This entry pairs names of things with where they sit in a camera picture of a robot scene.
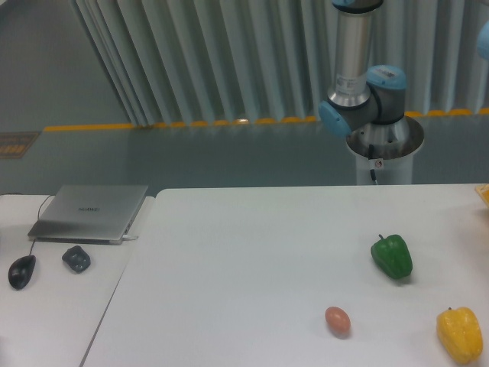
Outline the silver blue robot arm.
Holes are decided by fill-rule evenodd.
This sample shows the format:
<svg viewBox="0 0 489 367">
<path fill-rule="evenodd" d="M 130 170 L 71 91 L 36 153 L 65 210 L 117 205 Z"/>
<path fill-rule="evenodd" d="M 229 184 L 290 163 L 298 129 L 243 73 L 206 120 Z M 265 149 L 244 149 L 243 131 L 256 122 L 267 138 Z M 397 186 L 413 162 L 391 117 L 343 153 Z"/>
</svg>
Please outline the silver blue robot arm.
<svg viewBox="0 0 489 367">
<path fill-rule="evenodd" d="M 488 107 L 486 1 L 334 1 L 332 81 L 321 120 L 347 135 L 405 112 L 478 114 Z"/>
</svg>

